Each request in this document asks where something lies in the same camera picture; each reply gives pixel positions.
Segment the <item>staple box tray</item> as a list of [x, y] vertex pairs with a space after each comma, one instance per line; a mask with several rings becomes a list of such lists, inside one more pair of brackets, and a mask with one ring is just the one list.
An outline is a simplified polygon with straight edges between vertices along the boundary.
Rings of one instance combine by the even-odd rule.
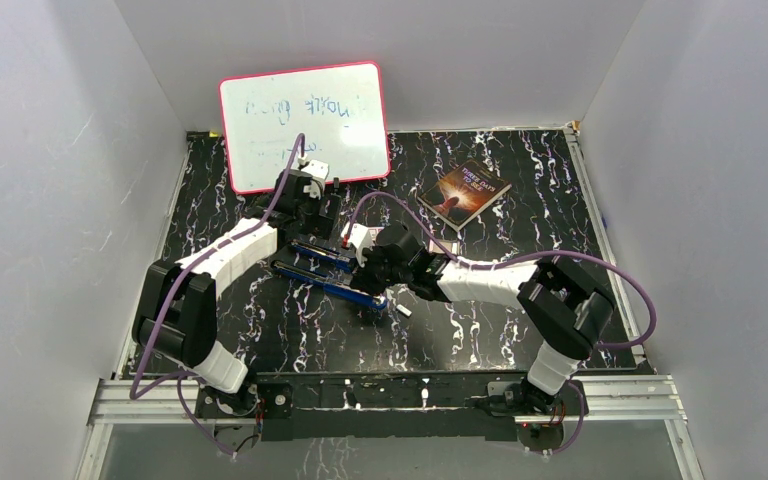
[[457, 241], [448, 240], [430, 240], [428, 244], [428, 250], [431, 253], [444, 254], [446, 251], [451, 252], [454, 255], [459, 254], [459, 244]]

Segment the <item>whiteboard with pink frame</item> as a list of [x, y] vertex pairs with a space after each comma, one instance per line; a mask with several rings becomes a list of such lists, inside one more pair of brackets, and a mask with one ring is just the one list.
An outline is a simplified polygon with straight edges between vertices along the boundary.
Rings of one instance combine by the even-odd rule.
[[226, 78], [218, 86], [232, 190], [273, 189], [296, 137], [342, 182], [391, 172], [379, 66], [371, 61]]

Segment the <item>small red staple box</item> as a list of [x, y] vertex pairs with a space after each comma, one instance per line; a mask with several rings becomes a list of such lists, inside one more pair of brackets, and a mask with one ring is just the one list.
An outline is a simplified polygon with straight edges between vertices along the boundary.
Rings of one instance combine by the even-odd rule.
[[369, 237], [369, 240], [374, 243], [376, 241], [376, 237], [379, 235], [379, 233], [383, 230], [382, 227], [368, 227], [367, 228], [367, 235]]

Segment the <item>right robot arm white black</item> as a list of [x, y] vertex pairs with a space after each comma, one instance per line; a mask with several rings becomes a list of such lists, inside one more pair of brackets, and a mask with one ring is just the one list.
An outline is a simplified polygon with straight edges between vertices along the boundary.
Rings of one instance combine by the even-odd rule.
[[563, 399], [564, 384], [595, 350], [615, 308], [609, 290], [560, 254], [509, 265], [472, 261], [427, 249], [400, 223], [379, 231], [345, 226], [341, 240], [356, 255], [350, 283], [355, 290], [378, 296], [405, 285], [427, 301], [478, 301], [526, 314], [542, 344], [513, 393], [482, 401], [481, 408], [491, 414], [551, 413]]

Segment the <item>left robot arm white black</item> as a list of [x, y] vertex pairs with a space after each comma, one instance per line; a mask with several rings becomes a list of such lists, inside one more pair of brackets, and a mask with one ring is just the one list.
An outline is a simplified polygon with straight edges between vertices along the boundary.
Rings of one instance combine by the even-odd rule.
[[157, 260], [147, 270], [133, 340], [145, 354], [160, 353], [219, 391], [220, 403], [235, 416], [254, 411], [259, 391], [245, 380], [244, 362], [217, 339], [217, 302], [227, 287], [290, 240], [330, 235], [340, 196], [328, 175], [320, 161], [280, 175], [268, 205], [253, 208], [198, 253]]

